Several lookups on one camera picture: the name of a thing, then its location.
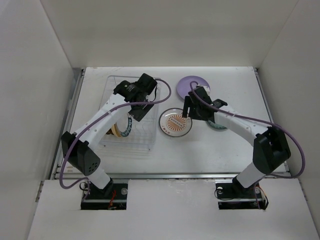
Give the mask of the yellow brown patterned plate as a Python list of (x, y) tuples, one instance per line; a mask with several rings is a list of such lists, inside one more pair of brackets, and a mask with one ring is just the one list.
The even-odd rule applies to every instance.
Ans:
[(111, 129), (109, 129), (109, 130), (106, 132), (106, 134), (107, 134), (107, 135), (112, 135), (112, 134), (113, 134), (113, 132), (112, 132), (112, 130), (111, 130)]

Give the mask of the lavender purple plate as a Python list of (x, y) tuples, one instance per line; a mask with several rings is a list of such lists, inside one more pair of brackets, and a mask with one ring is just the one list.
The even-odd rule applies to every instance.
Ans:
[(197, 82), (197, 86), (204, 87), (205, 91), (209, 95), (211, 92), (211, 88), (209, 83), (200, 76), (189, 75), (183, 77), (176, 85), (176, 91), (179, 97), (184, 100), (188, 93), (191, 91), (190, 83), (192, 81)]

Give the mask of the teal patterned small plate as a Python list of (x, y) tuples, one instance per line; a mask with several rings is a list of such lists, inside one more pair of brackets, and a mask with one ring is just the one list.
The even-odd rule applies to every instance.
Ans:
[(220, 124), (217, 124), (211, 120), (208, 120), (207, 121), (207, 124), (213, 128), (214, 130), (217, 130), (217, 131), (224, 131), (224, 130), (227, 130), (228, 128), (223, 126), (223, 125), (220, 125)]

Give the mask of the orange sunburst plate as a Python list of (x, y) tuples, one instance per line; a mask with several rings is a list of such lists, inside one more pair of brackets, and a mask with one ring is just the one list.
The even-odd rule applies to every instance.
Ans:
[(190, 117), (182, 116), (181, 108), (168, 108), (163, 111), (158, 119), (160, 130), (167, 136), (179, 138), (187, 135), (193, 126)]

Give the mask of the beige tan plate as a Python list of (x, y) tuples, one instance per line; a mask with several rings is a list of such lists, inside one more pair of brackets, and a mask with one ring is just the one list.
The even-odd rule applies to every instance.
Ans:
[(121, 132), (118, 129), (118, 125), (116, 123), (111, 127), (111, 131), (112, 131), (112, 134), (118, 138), (122, 136)]

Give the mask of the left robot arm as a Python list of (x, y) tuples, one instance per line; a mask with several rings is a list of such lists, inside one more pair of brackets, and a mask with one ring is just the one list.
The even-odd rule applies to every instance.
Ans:
[(140, 122), (147, 115), (154, 106), (148, 96), (157, 85), (157, 80), (146, 73), (135, 82), (123, 80), (88, 122), (75, 132), (65, 131), (61, 136), (62, 167), (71, 164), (80, 171), (100, 198), (111, 195), (113, 180), (101, 167), (95, 148), (118, 120), (130, 116)]

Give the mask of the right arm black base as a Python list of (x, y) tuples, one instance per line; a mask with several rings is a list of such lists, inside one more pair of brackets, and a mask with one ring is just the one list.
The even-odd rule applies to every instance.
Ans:
[(220, 210), (266, 210), (268, 197), (259, 184), (238, 188), (232, 182), (216, 182), (214, 195)]

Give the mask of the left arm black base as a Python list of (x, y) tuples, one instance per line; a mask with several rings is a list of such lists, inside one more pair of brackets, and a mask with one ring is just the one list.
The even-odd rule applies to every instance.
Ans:
[(116, 182), (111, 192), (104, 196), (92, 183), (83, 182), (79, 188), (82, 190), (81, 210), (126, 210), (128, 197), (128, 182)]

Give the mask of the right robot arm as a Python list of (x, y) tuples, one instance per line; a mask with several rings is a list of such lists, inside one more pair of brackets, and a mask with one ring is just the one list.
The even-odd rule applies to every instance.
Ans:
[(231, 190), (236, 198), (247, 194), (291, 156), (283, 130), (266, 121), (241, 117), (225, 101), (211, 100), (202, 86), (188, 92), (182, 116), (224, 126), (253, 147), (252, 162), (232, 180)]

